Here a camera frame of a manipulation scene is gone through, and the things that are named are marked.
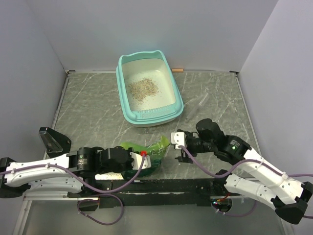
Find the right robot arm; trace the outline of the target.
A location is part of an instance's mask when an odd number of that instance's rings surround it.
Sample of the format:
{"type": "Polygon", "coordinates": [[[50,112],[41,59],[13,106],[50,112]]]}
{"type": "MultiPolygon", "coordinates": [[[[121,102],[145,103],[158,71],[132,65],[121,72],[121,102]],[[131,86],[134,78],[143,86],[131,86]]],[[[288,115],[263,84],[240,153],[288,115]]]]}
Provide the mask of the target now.
{"type": "Polygon", "coordinates": [[[179,162],[196,164],[215,179],[213,188],[217,194],[228,192],[251,198],[294,225],[309,218],[305,213],[313,195],[312,183],[279,170],[240,137],[224,134],[213,120],[200,120],[194,133],[178,129],[171,134],[171,144],[181,152],[179,162]],[[196,161],[198,154],[210,152],[231,164],[231,169],[214,174],[196,161]]]}

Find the green litter bag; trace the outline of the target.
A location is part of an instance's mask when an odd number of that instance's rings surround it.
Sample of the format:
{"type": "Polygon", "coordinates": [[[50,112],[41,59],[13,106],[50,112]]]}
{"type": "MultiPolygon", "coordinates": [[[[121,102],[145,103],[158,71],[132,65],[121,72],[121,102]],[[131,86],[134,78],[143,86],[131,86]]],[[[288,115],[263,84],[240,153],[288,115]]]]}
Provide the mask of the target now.
{"type": "Polygon", "coordinates": [[[139,145],[133,142],[122,142],[120,144],[121,147],[125,149],[132,148],[136,152],[144,150],[147,152],[148,156],[150,156],[151,167],[142,169],[137,178],[152,175],[159,168],[169,145],[170,141],[165,136],[161,136],[160,141],[148,146],[139,145]]]}

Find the clear plastic scoop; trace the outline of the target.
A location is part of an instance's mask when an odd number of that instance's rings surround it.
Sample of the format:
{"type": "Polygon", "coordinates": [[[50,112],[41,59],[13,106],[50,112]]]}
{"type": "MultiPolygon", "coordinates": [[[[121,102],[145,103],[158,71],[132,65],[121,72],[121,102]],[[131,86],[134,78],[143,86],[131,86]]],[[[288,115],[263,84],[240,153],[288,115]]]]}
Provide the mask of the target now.
{"type": "Polygon", "coordinates": [[[202,108],[206,104],[206,102],[208,101],[208,98],[209,98],[209,94],[208,93],[202,93],[198,97],[196,103],[192,106],[191,111],[188,113],[188,115],[185,118],[186,122],[189,122],[196,115],[198,110],[200,108],[202,108]]]}

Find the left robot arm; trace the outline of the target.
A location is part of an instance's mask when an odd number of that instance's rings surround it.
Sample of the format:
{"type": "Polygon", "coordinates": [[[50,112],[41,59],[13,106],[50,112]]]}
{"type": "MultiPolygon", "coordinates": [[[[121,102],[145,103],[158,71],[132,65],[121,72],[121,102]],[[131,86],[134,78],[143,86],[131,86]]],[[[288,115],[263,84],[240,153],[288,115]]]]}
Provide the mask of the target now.
{"type": "Polygon", "coordinates": [[[64,191],[90,197],[113,193],[100,189],[95,176],[141,170],[144,160],[133,149],[121,146],[82,147],[77,151],[33,162],[0,160],[0,196],[17,198],[33,191],[64,191]]]}

